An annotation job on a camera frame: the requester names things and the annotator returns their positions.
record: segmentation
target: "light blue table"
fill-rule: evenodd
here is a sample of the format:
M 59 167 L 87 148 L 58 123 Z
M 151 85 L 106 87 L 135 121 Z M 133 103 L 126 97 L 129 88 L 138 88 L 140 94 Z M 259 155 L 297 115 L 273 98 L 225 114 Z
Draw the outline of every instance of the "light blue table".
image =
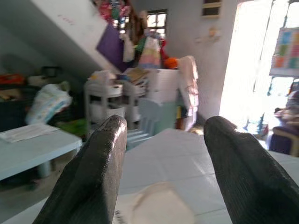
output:
M 36 166 L 45 177 L 50 160 L 81 146 L 80 138 L 61 130 L 15 143 L 0 139 L 0 180 Z

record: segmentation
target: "plastic chair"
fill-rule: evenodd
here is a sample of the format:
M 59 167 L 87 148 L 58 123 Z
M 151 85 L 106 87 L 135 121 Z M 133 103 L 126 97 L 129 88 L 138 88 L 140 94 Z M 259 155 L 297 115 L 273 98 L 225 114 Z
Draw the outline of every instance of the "plastic chair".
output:
M 155 123 L 160 120 L 162 105 L 147 98 L 139 99 L 140 124 L 138 129 L 128 131 L 127 150 L 130 150 L 154 135 Z

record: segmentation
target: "wall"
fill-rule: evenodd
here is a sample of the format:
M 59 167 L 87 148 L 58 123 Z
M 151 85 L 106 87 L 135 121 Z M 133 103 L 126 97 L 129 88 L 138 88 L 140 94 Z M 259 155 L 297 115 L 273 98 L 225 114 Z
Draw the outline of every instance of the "wall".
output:
M 45 65 L 54 64 L 0 25 L 0 74 L 20 72 L 29 76 Z
M 137 11 L 168 9 L 167 52 L 171 56 L 193 55 L 199 72 L 199 113 L 204 118 L 219 114 L 235 13 L 240 0 L 223 0 L 219 19 L 201 18 L 202 0 L 133 0 Z M 197 43 L 209 28 L 221 30 L 218 42 Z
M 94 57 L 79 47 L 30 0 L 0 1 L 0 24 L 62 67 L 70 74 L 69 80 L 76 80 L 81 87 L 92 72 L 101 69 L 100 61 L 93 60 Z

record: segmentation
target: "window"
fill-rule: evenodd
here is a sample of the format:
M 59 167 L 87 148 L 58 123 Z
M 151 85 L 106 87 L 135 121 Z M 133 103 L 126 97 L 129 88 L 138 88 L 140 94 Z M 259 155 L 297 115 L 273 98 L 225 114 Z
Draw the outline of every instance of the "window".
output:
M 123 21 L 119 21 L 119 20 L 113 20 L 113 27 L 118 29 L 120 31 L 121 34 L 126 33 L 126 24 L 129 23 L 129 17 L 126 16 L 124 18 L 121 18 Z
M 166 35 L 166 17 L 167 9 L 148 11 L 148 28 L 150 31 L 156 31 L 161 37 Z

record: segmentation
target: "hanging clothes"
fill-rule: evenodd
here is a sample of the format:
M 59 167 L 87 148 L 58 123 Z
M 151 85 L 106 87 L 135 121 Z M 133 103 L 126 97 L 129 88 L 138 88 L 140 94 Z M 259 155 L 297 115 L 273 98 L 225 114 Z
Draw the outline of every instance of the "hanging clothes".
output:
M 180 58 L 177 62 L 180 71 L 179 89 L 187 108 L 187 118 L 184 119 L 185 130 L 187 131 L 196 122 L 199 106 L 197 66 L 193 56 Z
M 147 37 L 138 67 L 143 69 L 159 69 L 160 60 L 161 56 L 159 40 L 152 37 Z
M 135 49 L 128 34 L 121 34 L 120 38 L 124 41 L 123 62 L 131 62 L 135 57 Z

